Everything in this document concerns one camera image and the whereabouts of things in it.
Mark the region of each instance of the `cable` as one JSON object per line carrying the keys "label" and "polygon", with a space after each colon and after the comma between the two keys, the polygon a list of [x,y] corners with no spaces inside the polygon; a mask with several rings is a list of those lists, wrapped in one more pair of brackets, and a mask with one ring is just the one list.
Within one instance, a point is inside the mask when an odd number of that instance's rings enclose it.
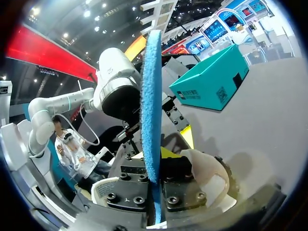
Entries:
{"label": "cable", "polygon": [[76,129],[74,128],[74,126],[72,125],[72,123],[71,123],[64,115],[62,115],[62,114],[60,114],[60,113],[55,113],[55,115],[61,116],[63,119],[65,119],[66,122],[71,126],[71,128],[72,128],[76,133],[78,133],[79,136],[80,136],[86,143],[88,143],[88,144],[90,144],[90,145],[93,145],[93,146],[98,146],[98,145],[101,144],[100,139],[99,139],[98,136],[95,134],[95,132],[92,130],[92,128],[89,126],[89,124],[85,121],[85,119],[84,119],[84,117],[83,117],[83,115],[82,115],[81,110],[82,110],[83,104],[84,104],[84,103],[82,103],[81,106],[80,106],[80,110],[79,110],[80,116],[81,116],[83,122],[88,126],[88,128],[90,129],[90,131],[94,134],[95,138],[96,138],[97,141],[98,141],[97,143],[92,143],[92,142],[86,140],[82,135],[80,135],[80,133],[77,132],[77,130],[76,130]]}

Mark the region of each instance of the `display screen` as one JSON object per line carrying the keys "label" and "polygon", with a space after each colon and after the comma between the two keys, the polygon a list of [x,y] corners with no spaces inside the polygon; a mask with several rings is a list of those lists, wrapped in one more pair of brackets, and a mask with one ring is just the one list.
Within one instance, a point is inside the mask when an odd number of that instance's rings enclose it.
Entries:
{"label": "display screen", "polygon": [[261,11],[263,9],[265,9],[265,5],[260,2],[259,0],[254,0],[252,1],[251,3],[249,3],[249,6],[255,11],[255,12],[258,12],[258,11]]}
{"label": "display screen", "polygon": [[227,34],[227,30],[222,26],[222,24],[216,20],[212,23],[207,29],[204,31],[205,35],[212,41],[215,42],[225,34]]}
{"label": "display screen", "polygon": [[236,26],[237,24],[241,24],[237,17],[232,14],[230,17],[226,18],[224,22],[228,25],[228,27]]}
{"label": "display screen", "polygon": [[246,15],[249,16],[252,14],[251,10],[247,7],[246,9],[243,9],[242,12]]}
{"label": "display screen", "polygon": [[186,48],[191,54],[199,54],[201,51],[205,50],[209,46],[209,42],[205,39],[203,35],[186,44]]}

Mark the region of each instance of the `qr code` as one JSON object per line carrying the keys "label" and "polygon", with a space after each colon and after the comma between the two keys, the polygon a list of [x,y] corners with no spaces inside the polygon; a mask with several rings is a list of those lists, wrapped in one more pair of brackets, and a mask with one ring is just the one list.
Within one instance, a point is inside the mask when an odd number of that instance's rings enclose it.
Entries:
{"label": "qr code", "polygon": [[227,100],[227,98],[228,98],[228,95],[227,95],[226,90],[224,89],[224,87],[221,87],[216,92],[216,95],[218,96],[218,98],[220,100],[220,103],[224,103]]}

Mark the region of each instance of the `yellow part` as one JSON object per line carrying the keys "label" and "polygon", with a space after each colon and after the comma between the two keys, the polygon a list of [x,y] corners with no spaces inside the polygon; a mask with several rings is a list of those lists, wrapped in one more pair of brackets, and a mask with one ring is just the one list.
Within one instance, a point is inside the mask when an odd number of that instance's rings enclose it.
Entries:
{"label": "yellow part", "polygon": [[192,127],[191,125],[188,125],[186,128],[184,128],[183,131],[180,132],[182,137],[185,139],[185,141],[188,143],[191,149],[194,149],[193,146],[193,134],[192,134]]}
{"label": "yellow part", "polygon": [[[166,149],[164,147],[160,147],[160,151],[161,151],[163,159],[166,159],[168,157],[171,157],[171,158],[180,158],[181,157],[180,155],[174,154],[173,152],[169,151],[168,149]],[[143,152],[140,152],[139,154],[133,156],[132,158],[133,159],[140,159],[142,157],[143,157]]]}
{"label": "yellow part", "polygon": [[181,158],[180,155],[174,154],[173,152],[169,151],[167,148],[160,147],[160,152],[162,154],[162,158],[163,159],[167,159],[168,157],[171,157],[171,158]]}

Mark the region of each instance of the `sign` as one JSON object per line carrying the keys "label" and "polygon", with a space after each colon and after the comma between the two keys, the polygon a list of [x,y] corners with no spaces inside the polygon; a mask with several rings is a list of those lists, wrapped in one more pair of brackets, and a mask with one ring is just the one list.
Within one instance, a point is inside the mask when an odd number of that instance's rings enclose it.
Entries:
{"label": "sign", "polygon": [[178,46],[176,49],[170,52],[171,54],[189,54],[184,45]]}

